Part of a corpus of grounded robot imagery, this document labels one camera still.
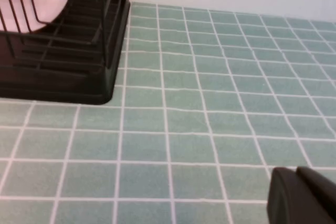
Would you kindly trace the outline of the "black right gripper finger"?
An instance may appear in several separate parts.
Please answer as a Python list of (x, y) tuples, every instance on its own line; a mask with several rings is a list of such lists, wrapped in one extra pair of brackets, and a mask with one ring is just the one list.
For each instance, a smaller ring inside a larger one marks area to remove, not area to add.
[(308, 167), (276, 167), (267, 216), (269, 223), (335, 223), (335, 183)]

